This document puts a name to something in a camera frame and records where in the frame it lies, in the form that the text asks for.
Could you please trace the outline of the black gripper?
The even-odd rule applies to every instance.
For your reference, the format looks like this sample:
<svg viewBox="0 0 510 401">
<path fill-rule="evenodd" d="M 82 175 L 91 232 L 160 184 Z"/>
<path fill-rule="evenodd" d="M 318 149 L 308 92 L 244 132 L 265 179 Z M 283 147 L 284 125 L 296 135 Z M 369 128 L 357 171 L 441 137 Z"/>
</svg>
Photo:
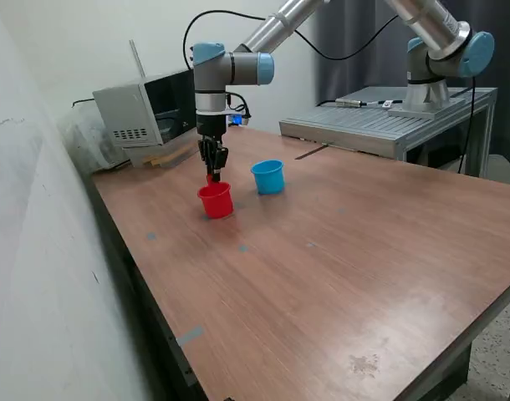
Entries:
<svg viewBox="0 0 510 401">
<path fill-rule="evenodd" d="M 227 132 L 227 116 L 224 114 L 197 114 L 196 128 L 201 136 L 212 140 L 221 140 Z M 221 180 L 221 169 L 227 163 L 228 148 L 222 146 L 221 143 L 216 143 L 212 151 L 212 143 L 206 139 L 199 140 L 198 147 L 201 159 L 207 168 L 207 175 L 212 176 L 213 182 L 219 182 Z"/>
</svg>

